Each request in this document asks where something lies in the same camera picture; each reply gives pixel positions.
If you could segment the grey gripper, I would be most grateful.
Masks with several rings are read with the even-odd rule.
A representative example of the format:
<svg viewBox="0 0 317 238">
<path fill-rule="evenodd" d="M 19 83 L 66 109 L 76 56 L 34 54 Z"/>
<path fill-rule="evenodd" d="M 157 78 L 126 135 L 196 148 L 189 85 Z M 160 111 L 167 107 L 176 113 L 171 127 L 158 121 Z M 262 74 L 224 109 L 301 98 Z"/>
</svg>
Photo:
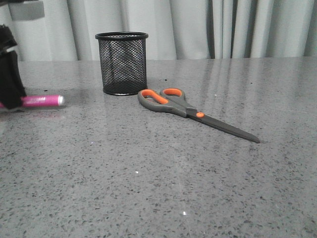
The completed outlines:
<svg viewBox="0 0 317 238">
<path fill-rule="evenodd" d="M 10 15 L 14 21 L 36 20 L 45 17 L 44 2 L 42 0 L 8 0 Z M 17 42 L 10 30 L 4 24 L 0 26 L 0 52 L 17 46 Z M 26 92 L 22 84 L 17 53 L 8 52 L 0 57 L 0 102 L 7 109 L 22 106 L 22 97 Z"/>
</svg>

